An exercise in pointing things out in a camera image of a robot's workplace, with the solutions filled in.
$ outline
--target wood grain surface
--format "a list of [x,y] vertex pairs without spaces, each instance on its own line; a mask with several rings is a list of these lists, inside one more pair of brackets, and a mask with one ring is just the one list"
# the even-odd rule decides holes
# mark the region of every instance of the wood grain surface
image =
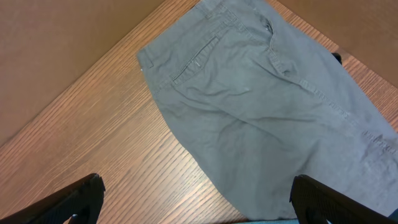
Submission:
[[[99,223],[232,223],[245,218],[214,188],[168,129],[137,51],[197,0],[166,0],[0,148],[0,218],[96,172]],[[277,1],[294,26],[331,51],[398,130],[398,90]]]

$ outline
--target brown cardboard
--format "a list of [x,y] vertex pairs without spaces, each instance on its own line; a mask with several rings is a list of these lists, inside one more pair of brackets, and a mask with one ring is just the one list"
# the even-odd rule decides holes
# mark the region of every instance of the brown cardboard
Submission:
[[398,1],[280,2],[398,87]]
[[1,1],[0,145],[162,1]]

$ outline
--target front pocket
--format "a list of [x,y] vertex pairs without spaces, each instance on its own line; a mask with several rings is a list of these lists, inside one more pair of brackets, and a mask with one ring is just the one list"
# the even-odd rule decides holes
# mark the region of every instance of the front pocket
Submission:
[[210,39],[210,41],[192,57],[192,59],[186,64],[186,66],[182,68],[178,75],[173,78],[174,83],[176,85],[179,85],[191,79],[200,70],[202,70],[202,68],[206,65],[209,56],[218,41],[220,41],[218,37],[213,37],[212,39]]

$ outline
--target gray pants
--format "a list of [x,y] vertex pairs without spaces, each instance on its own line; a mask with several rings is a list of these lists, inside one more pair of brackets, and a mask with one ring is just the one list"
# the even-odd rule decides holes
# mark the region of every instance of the gray pants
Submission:
[[175,137],[248,218],[295,217],[299,174],[383,215],[398,207],[396,132],[263,0],[204,0],[138,59]]

